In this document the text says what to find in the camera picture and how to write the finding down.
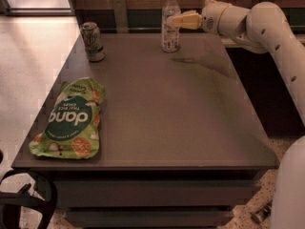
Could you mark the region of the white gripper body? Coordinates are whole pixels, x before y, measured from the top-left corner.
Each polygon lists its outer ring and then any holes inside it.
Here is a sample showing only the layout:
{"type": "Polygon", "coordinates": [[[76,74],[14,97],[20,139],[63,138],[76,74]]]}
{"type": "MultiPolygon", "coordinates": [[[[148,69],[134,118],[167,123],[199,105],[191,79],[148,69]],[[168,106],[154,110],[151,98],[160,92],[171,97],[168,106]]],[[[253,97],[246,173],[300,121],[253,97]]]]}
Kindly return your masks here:
{"type": "Polygon", "coordinates": [[[201,12],[202,15],[202,29],[207,33],[212,34],[228,34],[225,18],[225,11],[231,7],[232,4],[225,2],[210,2],[201,12]]]}

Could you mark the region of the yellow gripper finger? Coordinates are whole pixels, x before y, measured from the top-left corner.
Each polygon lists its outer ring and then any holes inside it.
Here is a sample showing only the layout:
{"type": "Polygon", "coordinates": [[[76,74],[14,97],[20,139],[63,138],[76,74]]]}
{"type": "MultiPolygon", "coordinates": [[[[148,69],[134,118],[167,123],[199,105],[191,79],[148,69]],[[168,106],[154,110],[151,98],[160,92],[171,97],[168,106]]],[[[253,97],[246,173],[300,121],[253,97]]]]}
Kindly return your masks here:
{"type": "Polygon", "coordinates": [[[184,10],[183,14],[201,13],[202,10],[210,4],[216,3],[216,0],[204,0],[201,8],[184,10]]]}
{"type": "Polygon", "coordinates": [[[167,19],[171,27],[197,30],[202,26],[202,16],[198,13],[177,14],[167,19]]]}

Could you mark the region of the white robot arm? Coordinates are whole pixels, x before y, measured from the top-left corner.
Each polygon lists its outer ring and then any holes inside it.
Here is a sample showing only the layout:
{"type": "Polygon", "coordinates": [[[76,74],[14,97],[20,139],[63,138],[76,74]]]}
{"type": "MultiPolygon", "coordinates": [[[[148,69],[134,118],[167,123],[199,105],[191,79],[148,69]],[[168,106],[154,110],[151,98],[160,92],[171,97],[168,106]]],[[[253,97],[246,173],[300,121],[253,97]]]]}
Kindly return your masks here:
{"type": "MultiPolygon", "coordinates": [[[[230,3],[205,0],[202,12],[172,15],[170,26],[231,38],[254,52],[273,58],[295,107],[305,123],[305,47],[293,34],[282,9],[261,2],[250,9],[230,3]]],[[[273,198],[270,229],[305,227],[305,136],[297,139],[280,161],[273,198]]]]}

